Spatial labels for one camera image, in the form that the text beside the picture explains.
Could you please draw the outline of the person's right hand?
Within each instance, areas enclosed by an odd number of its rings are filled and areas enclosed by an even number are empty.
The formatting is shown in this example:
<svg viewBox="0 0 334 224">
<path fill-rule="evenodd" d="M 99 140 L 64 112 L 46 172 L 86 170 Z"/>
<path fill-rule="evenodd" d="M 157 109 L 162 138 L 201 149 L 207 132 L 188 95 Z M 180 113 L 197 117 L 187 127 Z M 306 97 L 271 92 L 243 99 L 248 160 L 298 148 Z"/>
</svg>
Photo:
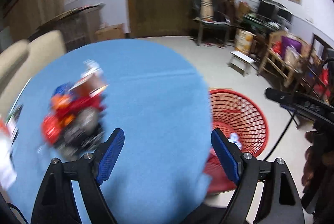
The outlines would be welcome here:
<svg viewBox="0 0 334 224">
<path fill-rule="evenodd" d="M 302 206 L 314 215 L 313 223 L 333 223 L 333 130 L 315 122 L 305 138 L 311 146 L 305 152 Z"/>
</svg>

